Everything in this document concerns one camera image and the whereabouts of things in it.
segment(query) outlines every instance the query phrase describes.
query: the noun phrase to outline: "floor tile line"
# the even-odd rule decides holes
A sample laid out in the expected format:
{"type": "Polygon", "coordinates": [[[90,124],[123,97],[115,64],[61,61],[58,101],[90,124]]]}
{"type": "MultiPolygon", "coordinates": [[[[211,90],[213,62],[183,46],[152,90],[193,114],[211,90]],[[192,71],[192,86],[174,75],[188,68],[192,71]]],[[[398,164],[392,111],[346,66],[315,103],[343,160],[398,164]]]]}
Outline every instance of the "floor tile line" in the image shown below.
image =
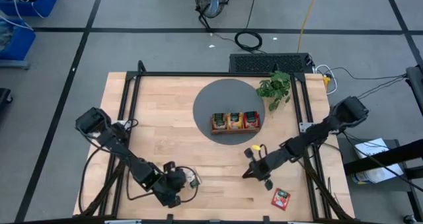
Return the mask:
{"type": "MultiPolygon", "coordinates": [[[[242,28],[214,28],[212,32],[237,33],[242,28]]],[[[261,34],[299,34],[301,29],[251,28],[261,34]]],[[[84,32],[85,28],[35,28],[36,32],[84,32]]],[[[91,28],[90,32],[101,33],[210,33],[205,28],[91,28]]],[[[423,35],[423,30],[409,31],[410,34],[423,35]]],[[[348,30],[348,29],[305,29],[304,34],[319,35],[401,35],[403,30],[348,30]]]]}
{"type": "Polygon", "coordinates": [[[54,111],[54,115],[52,118],[52,121],[50,123],[50,126],[48,128],[48,132],[46,134],[46,138],[43,142],[41,152],[38,156],[38,159],[36,161],[34,170],[32,171],[32,175],[30,177],[28,186],[26,187],[22,202],[20,203],[19,210],[17,212],[17,215],[15,217],[15,223],[20,223],[25,220],[26,214],[28,212],[32,197],[34,196],[38,181],[40,179],[40,175],[42,173],[42,169],[44,167],[44,164],[46,162],[48,152],[50,150],[50,147],[52,145],[52,141],[54,138],[54,134],[58,128],[59,121],[61,114],[63,112],[63,109],[65,107],[65,103],[67,100],[67,96],[69,95],[71,85],[73,82],[73,78],[75,77],[79,62],[81,61],[85,46],[87,44],[88,35],[90,33],[90,29],[93,27],[94,19],[97,14],[98,8],[100,6],[101,0],[95,0],[93,8],[91,9],[90,17],[87,21],[87,25],[84,29],[83,35],[81,37],[81,41],[79,43],[79,46],[77,48],[75,57],[73,58],[71,68],[69,70],[69,73],[67,75],[66,82],[63,86],[63,90],[61,92],[58,105],[56,107],[56,110],[54,111]]]}
{"type": "Polygon", "coordinates": [[[395,2],[395,0],[388,0],[388,1],[389,1],[389,4],[391,5],[391,8],[392,8],[394,14],[395,14],[395,17],[398,20],[398,23],[399,23],[401,29],[404,32],[404,35],[405,35],[405,38],[407,40],[408,46],[410,47],[411,53],[413,54],[413,56],[414,56],[414,58],[415,58],[415,60],[418,64],[423,64],[422,56],[420,55],[420,52],[419,52],[419,50],[416,46],[416,43],[414,42],[411,34],[408,31],[407,25],[404,21],[403,16],[401,15],[401,12],[399,11],[397,3],[395,2]]]}

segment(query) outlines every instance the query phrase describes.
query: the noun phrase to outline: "yellow cable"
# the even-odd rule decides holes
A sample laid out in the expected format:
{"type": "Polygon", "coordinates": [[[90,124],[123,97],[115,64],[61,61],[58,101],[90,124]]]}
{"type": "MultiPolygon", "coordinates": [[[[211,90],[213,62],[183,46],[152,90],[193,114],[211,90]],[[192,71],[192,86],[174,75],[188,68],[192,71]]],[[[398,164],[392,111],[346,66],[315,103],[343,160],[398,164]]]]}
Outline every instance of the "yellow cable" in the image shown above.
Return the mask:
{"type": "Polygon", "coordinates": [[[309,6],[309,10],[307,11],[307,15],[305,16],[305,19],[304,19],[304,22],[303,22],[303,26],[301,27],[301,32],[299,33],[297,53],[299,53],[299,46],[301,45],[301,38],[303,37],[304,27],[305,27],[305,24],[307,23],[307,19],[309,18],[309,15],[310,15],[310,12],[311,12],[311,8],[313,7],[313,3],[314,2],[315,2],[315,0],[311,0],[310,6],[309,6]]]}

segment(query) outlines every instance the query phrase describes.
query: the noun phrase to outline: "small box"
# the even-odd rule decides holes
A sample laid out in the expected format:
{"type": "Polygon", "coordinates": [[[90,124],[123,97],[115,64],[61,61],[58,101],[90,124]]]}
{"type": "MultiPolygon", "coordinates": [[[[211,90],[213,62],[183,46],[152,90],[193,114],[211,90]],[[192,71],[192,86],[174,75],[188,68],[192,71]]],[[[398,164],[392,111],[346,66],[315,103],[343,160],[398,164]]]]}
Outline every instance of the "small box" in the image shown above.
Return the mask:
{"type": "Polygon", "coordinates": [[[277,188],[275,194],[273,195],[272,205],[275,205],[276,207],[286,211],[290,197],[291,194],[288,194],[282,189],[277,188]]]}

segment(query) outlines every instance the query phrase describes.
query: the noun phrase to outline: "red snack packet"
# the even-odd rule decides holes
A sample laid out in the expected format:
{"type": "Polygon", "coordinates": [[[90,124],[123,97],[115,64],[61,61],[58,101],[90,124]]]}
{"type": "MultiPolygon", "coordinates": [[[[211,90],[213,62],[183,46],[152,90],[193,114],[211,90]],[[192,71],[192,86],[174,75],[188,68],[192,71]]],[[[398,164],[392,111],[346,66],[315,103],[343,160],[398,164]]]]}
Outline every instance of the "red snack packet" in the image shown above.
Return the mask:
{"type": "Polygon", "coordinates": [[[260,116],[257,111],[244,112],[244,128],[259,128],[260,116]]]}
{"type": "Polygon", "coordinates": [[[288,194],[282,189],[277,188],[275,195],[273,196],[272,205],[275,205],[276,207],[285,211],[286,208],[288,207],[288,202],[290,197],[291,197],[291,194],[288,194]]]}

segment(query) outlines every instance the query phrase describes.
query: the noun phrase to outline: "wooden table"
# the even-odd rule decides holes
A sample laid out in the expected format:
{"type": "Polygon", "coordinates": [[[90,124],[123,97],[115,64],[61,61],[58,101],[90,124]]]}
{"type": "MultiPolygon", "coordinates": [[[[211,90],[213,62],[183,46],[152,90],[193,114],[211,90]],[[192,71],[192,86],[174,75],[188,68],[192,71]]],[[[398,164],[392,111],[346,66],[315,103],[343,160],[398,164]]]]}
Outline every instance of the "wooden table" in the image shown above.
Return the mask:
{"type": "MultiPolygon", "coordinates": [[[[101,108],[116,119],[119,111],[126,73],[109,73],[104,90],[101,108]]],[[[277,111],[266,111],[266,119],[261,131],[249,141],[240,145],[221,145],[206,138],[196,127],[192,107],[196,95],[209,83],[225,77],[142,77],[135,118],[139,125],[132,130],[130,149],[135,155],[154,162],[158,167],[175,161],[177,166],[193,167],[201,176],[203,184],[197,197],[186,204],[169,209],[163,207],[155,196],[148,196],[135,201],[126,198],[126,186],[122,186],[122,195],[118,218],[122,219],[166,219],[168,213],[174,219],[186,220],[262,220],[264,215],[272,221],[312,221],[309,194],[305,171],[299,163],[286,162],[272,171],[275,188],[281,188],[291,194],[286,211],[270,204],[274,189],[266,191],[263,182],[255,179],[242,179],[241,175],[248,168],[249,160],[244,150],[251,145],[266,144],[269,151],[290,137],[298,135],[295,108],[292,99],[280,106],[277,111]]],[[[237,77],[253,87],[259,86],[257,77],[237,77]]],[[[306,75],[307,88],[315,122],[320,122],[328,115],[329,105],[321,75],[306,75]]],[[[131,92],[128,97],[126,114],[128,115],[131,92]]],[[[301,93],[303,120],[305,109],[301,93]]],[[[327,143],[338,146],[336,137],[330,135],[327,143]]],[[[336,149],[322,146],[320,149],[323,171],[326,180],[330,177],[332,193],[336,194],[340,205],[347,214],[354,216],[350,193],[342,166],[340,153],[336,149]]],[[[83,207],[97,195],[106,175],[109,155],[98,153],[87,169],[83,192],[83,207]]],[[[130,179],[130,195],[145,193],[135,181],[130,179]]],[[[182,200],[190,198],[193,190],[187,188],[180,193],[182,200]]],[[[110,213],[114,189],[110,191],[107,213],[110,213]]],[[[324,217],[321,197],[316,192],[319,216],[324,217]]]]}

